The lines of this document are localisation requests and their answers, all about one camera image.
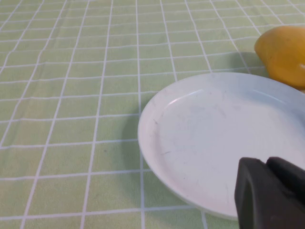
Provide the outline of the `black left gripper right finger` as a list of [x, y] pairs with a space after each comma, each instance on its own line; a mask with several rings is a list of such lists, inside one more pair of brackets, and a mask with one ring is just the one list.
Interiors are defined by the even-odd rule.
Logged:
[[280, 157], [268, 158], [266, 165], [279, 179], [282, 185], [289, 190], [292, 197], [304, 207], [305, 171]]

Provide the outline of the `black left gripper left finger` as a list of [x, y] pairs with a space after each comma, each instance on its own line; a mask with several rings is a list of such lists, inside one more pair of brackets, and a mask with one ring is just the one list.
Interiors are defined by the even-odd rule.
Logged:
[[239, 160], [234, 199], [241, 229], [305, 227], [305, 207], [259, 159]]

